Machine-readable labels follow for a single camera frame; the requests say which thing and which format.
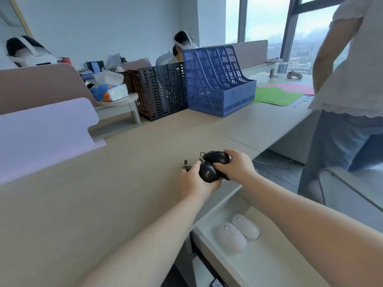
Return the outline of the person's right hand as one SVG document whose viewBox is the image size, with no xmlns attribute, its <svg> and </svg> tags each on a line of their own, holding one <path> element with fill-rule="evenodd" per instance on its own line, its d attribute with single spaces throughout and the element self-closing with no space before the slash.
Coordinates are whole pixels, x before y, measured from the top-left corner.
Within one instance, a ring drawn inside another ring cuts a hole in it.
<svg viewBox="0 0 383 287">
<path fill-rule="evenodd" d="M 254 168 L 252 159 L 247 154 L 234 149 L 225 149 L 224 152 L 232 157 L 230 162 L 231 175 L 227 175 L 228 178 L 242 186 L 248 186 L 256 182 L 260 175 Z"/>
</svg>

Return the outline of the black plastic file organizer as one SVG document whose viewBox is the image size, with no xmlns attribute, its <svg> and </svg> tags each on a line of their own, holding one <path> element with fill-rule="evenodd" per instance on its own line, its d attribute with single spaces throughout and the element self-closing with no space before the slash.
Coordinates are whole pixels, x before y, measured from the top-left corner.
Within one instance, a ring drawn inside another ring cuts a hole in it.
<svg viewBox="0 0 383 287">
<path fill-rule="evenodd" d="M 129 70 L 139 114 L 155 121 L 188 109 L 183 62 Z"/>
</svg>

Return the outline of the white desk riser shelf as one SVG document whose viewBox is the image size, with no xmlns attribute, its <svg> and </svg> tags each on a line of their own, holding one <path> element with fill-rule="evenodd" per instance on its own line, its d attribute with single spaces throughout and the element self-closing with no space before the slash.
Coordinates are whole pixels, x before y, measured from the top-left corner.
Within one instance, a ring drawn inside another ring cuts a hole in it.
<svg viewBox="0 0 383 287">
<path fill-rule="evenodd" d="M 95 111 L 99 117 L 99 120 L 106 120 L 112 117 L 131 113 L 135 124 L 140 124 L 140 114 L 138 111 L 137 101 L 138 93 L 130 93 L 127 97 L 119 99 L 114 102 L 98 102 L 98 107 L 95 107 Z"/>
</svg>

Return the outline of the person's left forearm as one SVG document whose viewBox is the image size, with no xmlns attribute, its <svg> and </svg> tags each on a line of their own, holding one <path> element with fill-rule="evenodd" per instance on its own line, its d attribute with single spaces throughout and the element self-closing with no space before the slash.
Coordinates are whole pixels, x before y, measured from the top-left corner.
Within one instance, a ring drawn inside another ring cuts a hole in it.
<svg viewBox="0 0 383 287">
<path fill-rule="evenodd" d="M 207 198 L 189 194 L 120 246 L 79 287 L 160 287 Z"/>
</svg>

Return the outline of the person's right forearm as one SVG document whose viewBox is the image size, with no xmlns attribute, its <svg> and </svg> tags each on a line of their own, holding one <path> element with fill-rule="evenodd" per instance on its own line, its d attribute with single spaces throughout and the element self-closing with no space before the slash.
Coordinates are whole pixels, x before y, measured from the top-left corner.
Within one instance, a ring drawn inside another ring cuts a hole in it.
<svg viewBox="0 0 383 287">
<path fill-rule="evenodd" d="M 331 287 L 383 287 L 383 233 L 257 173 L 240 184 Z"/>
</svg>

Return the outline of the pink paper sheet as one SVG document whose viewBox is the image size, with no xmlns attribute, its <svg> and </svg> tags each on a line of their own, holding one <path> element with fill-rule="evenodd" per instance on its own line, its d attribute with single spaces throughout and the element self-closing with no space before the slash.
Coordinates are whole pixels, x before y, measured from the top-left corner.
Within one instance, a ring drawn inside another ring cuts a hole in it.
<svg viewBox="0 0 383 287">
<path fill-rule="evenodd" d="M 294 92 L 306 96 L 315 95 L 313 85 L 307 83 L 267 83 L 264 85 L 259 85 L 257 87 L 277 87 L 285 92 Z"/>
</svg>

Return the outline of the beige desk partition panel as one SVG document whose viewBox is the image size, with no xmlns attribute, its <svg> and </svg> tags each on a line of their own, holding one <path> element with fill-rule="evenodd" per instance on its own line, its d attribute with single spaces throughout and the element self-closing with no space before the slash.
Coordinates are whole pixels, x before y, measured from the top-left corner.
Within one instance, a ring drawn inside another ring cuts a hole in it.
<svg viewBox="0 0 383 287">
<path fill-rule="evenodd" d="M 250 42 L 239 42 L 225 44 L 225 46 L 231 45 L 234 48 L 239 66 L 242 70 L 246 70 L 253 67 L 267 66 L 267 40 L 257 40 Z"/>
<path fill-rule="evenodd" d="M 0 70 L 0 115 L 82 97 L 99 106 L 67 63 Z"/>
</svg>

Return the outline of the black wired computer mouse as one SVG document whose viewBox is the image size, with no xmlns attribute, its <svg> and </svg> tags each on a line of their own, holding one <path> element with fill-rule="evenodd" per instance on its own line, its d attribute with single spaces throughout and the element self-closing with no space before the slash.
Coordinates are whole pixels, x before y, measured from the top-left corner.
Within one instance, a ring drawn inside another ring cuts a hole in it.
<svg viewBox="0 0 383 287">
<path fill-rule="evenodd" d="M 209 164 L 229 164 L 232 161 L 232 157 L 223 151 L 210 151 L 204 153 L 202 158 Z"/>
<path fill-rule="evenodd" d="M 200 178 L 206 183 L 213 183 L 221 179 L 220 172 L 208 162 L 201 162 L 198 173 Z"/>
</svg>

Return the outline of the blue plastic file organizer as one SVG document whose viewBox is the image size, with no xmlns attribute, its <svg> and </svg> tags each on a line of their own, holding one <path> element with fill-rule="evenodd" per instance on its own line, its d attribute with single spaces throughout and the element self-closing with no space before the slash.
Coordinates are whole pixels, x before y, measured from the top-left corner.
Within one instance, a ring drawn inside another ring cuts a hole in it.
<svg viewBox="0 0 383 287">
<path fill-rule="evenodd" d="M 226 117 L 255 100 L 257 81 L 244 76 L 232 45 L 183 51 L 188 107 Z"/>
</svg>

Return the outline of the person's left hand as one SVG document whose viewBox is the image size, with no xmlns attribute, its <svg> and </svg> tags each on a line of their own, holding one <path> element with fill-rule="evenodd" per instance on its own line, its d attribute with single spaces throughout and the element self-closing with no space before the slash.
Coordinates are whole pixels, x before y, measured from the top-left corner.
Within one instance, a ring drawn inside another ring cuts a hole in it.
<svg viewBox="0 0 383 287">
<path fill-rule="evenodd" d="M 179 176 L 179 190 L 181 199 L 197 198 L 205 203 L 218 188 L 222 185 L 222 178 L 213 183 L 206 183 L 200 178 L 198 172 L 183 169 Z"/>
</svg>

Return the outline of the blue and orange tissue pack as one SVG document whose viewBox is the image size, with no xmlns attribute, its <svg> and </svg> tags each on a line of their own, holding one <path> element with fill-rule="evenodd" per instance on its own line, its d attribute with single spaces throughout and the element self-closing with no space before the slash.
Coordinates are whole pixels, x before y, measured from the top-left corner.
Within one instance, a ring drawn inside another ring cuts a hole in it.
<svg viewBox="0 0 383 287">
<path fill-rule="evenodd" d="M 97 102 L 114 102 L 129 96 L 127 86 L 123 83 L 117 86 L 94 85 L 89 91 Z"/>
</svg>

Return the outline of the white open desk drawer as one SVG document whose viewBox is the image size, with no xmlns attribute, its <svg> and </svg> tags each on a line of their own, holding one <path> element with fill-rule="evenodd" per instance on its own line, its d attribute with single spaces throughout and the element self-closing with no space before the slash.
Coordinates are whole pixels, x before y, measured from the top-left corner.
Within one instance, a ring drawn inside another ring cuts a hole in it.
<svg viewBox="0 0 383 287">
<path fill-rule="evenodd" d="M 219 226 L 243 214 L 260 229 L 242 252 L 219 242 Z M 330 287 L 276 225 L 239 194 L 214 207 L 191 232 L 198 256 L 227 287 Z"/>
</svg>

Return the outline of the white plastic bag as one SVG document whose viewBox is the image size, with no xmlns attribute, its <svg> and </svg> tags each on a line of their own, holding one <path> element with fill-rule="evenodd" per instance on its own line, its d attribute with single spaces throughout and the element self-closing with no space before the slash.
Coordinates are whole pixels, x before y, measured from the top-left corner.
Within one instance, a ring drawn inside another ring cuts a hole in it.
<svg viewBox="0 0 383 287">
<path fill-rule="evenodd" d="M 119 86 L 124 82 L 122 74 L 111 71 L 93 73 L 93 77 L 96 85 Z"/>
</svg>

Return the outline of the grey window frame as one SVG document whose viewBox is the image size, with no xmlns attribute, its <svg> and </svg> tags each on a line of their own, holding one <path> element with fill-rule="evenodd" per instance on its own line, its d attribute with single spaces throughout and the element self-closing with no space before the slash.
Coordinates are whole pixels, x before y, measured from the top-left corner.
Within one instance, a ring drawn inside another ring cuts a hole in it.
<svg viewBox="0 0 383 287">
<path fill-rule="evenodd" d="M 266 41 L 276 72 L 313 73 L 314 60 L 344 0 L 226 0 L 226 43 Z"/>
</svg>

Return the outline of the lilac desk partition panel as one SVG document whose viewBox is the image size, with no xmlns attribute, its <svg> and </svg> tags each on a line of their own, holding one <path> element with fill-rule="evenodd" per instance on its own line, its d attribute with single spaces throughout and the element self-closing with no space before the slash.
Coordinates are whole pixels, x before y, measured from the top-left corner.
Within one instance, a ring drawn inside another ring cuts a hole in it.
<svg viewBox="0 0 383 287">
<path fill-rule="evenodd" d="M 86 98 L 0 115 L 0 186 L 106 145 Z"/>
</svg>

